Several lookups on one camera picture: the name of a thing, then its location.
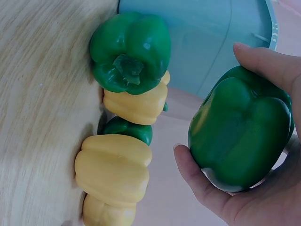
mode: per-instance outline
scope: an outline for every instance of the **hand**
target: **hand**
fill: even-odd
[[[234,45],[239,63],[285,90],[301,136],[301,57]],[[229,194],[211,184],[184,145],[174,149],[179,171],[197,200],[230,226],[297,226],[301,221],[301,145],[293,135],[285,162],[248,192]]]

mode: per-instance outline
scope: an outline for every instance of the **floor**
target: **floor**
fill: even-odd
[[[279,23],[277,51],[301,56],[301,15],[283,4],[274,2],[273,5]],[[133,226],[226,225],[196,201],[190,188],[178,174],[171,149],[176,143],[187,144],[186,134],[189,122],[201,102],[197,97],[178,90],[169,90],[169,112],[163,113],[153,127],[155,131],[152,144],[154,159],[150,165],[150,174],[155,176],[150,180],[150,188],[145,198],[138,204],[137,217]],[[274,168],[279,166],[284,159],[285,154],[282,154]],[[159,206],[154,201],[156,198],[160,199]]]

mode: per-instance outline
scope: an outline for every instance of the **wood grain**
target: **wood grain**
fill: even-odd
[[[82,225],[74,158],[102,91],[88,42],[118,0],[0,0],[0,225]]]

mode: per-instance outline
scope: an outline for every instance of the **pepper stem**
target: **pepper stem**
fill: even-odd
[[[113,62],[113,65],[117,68],[123,78],[127,82],[139,85],[140,84],[140,72],[144,68],[141,61],[121,54]]]

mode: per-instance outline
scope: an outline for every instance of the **light blue container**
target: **light blue container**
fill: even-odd
[[[278,24],[270,0],[120,0],[119,13],[163,17],[172,38],[170,87],[205,98],[238,65],[233,44],[276,49]]]

